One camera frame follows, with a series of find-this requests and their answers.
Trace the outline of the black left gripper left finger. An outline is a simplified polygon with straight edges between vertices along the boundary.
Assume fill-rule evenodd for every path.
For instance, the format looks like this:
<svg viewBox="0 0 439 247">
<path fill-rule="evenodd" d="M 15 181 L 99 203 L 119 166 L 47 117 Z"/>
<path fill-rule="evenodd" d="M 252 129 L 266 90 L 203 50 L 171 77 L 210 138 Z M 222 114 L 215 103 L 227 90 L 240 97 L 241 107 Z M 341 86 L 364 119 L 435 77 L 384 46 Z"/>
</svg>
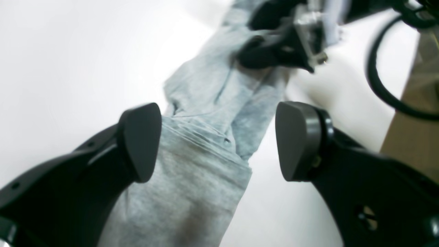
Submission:
<svg viewBox="0 0 439 247">
<path fill-rule="evenodd" d="M 1 189 L 1 242 L 10 247 L 96 247 L 123 191 L 152 177 L 162 115 L 156 103 Z"/>
</svg>

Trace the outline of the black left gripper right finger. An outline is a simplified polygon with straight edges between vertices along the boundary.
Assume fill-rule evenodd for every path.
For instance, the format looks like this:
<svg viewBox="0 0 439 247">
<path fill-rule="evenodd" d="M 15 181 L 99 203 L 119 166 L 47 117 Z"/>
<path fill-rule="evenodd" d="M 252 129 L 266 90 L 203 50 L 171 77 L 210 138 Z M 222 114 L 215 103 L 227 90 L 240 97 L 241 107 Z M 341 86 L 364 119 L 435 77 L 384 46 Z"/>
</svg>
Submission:
<svg viewBox="0 0 439 247">
<path fill-rule="evenodd" d="M 275 130 L 284 180 L 314 185 L 345 247 L 438 246 L 438 184 L 430 178 L 368 151 L 309 104 L 279 103 Z"/>
</svg>

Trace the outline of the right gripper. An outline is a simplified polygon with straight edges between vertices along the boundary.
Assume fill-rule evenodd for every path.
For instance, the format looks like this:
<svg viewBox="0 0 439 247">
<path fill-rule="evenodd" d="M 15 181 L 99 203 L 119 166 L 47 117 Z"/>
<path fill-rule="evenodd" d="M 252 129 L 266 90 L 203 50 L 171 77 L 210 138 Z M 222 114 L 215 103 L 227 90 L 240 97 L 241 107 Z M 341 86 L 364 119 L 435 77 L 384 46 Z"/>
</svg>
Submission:
<svg viewBox="0 0 439 247">
<path fill-rule="evenodd" d="M 265 30 L 237 52 L 248 69 L 287 67 L 314 73 L 327 61 L 325 49 L 339 42 L 342 0 L 268 0 L 249 19 L 251 30 Z"/>
</svg>

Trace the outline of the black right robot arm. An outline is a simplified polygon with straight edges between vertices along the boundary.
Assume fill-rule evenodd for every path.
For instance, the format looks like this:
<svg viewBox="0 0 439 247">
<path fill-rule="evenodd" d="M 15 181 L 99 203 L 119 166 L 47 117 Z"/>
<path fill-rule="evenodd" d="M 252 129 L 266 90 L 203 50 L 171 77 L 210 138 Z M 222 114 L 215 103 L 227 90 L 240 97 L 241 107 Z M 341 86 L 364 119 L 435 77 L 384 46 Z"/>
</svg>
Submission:
<svg viewBox="0 0 439 247">
<path fill-rule="evenodd" d="M 275 66 L 313 73 L 325 63 L 325 49 L 339 42 L 339 28 L 389 9 L 414 28 L 438 24 L 438 1 L 416 0 L 267 0 L 251 15 L 248 28 L 266 33 L 254 36 L 237 53 L 248 69 Z"/>
</svg>

